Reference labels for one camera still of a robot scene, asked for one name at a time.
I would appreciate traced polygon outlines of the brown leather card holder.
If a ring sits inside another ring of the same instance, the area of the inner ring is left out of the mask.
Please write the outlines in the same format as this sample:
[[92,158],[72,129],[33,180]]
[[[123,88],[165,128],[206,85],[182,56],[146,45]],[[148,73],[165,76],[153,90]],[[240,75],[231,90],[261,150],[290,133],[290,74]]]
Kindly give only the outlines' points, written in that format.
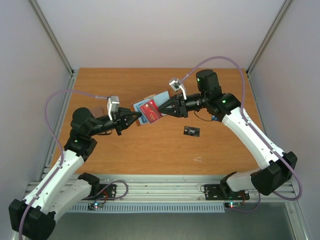
[[171,96],[171,91],[166,89],[132,103],[130,109],[133,112],[140,112],[142,114],[136,121],[137,126],[153,124],[165,116],[165,114],[159,112],[158,107],[169,100]]

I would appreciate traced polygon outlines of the red VIP card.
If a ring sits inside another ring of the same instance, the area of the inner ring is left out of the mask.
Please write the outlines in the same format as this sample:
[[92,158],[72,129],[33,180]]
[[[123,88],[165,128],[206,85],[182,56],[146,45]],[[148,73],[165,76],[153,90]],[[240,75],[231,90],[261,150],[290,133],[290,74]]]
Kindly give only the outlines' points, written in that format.
[[150,99],[146,103],[142,104],[139,109],[150,124],[155,123],[163,117],[153,99]]

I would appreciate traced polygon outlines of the black VIP card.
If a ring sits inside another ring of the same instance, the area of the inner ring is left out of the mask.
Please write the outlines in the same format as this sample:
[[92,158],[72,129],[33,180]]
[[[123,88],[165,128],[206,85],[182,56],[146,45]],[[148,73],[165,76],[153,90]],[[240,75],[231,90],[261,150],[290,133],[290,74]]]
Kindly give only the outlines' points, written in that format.
[[186,136],[199,137],[200,136],[200,128],[185,126],[183,130],[183,134]]

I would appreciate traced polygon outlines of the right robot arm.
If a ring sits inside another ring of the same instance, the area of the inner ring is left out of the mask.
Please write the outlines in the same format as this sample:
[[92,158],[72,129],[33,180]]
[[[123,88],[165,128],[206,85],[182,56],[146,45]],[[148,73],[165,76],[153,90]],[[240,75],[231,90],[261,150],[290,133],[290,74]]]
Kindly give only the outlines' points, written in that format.
[[224,93],[218,75],[211,69],[196,73],[199,92],[175,94],[158,107],[160,113],[186,118],[191,111],[207,112],[228,127],[247,147],[258,169],[232,172],[220,180],[220,192],[225,198],[234,197],[239,191],[257,190],[268,196],[291,179],[298,161],[293,152],[284,152],[257,127],[241,102],[231,93]]

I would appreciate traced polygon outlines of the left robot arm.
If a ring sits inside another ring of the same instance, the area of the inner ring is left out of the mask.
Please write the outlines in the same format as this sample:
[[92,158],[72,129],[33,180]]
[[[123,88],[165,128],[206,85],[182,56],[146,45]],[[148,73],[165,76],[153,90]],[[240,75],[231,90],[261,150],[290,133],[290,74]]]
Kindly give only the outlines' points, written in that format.
[[90,173],[79,175],[67,190],[62,188],[93,153],[97,146],[95,135],[112,130],[121,135],[141,115],[124,107],[100,117],[94,117],[85,107],[74,111],[69,138],[54,167],[29,194],[22,200],[14,199],[8,207],[11,227],[19,239],[48,239],[57,221],[74,204],[96,199],[104,191],[100,179]]

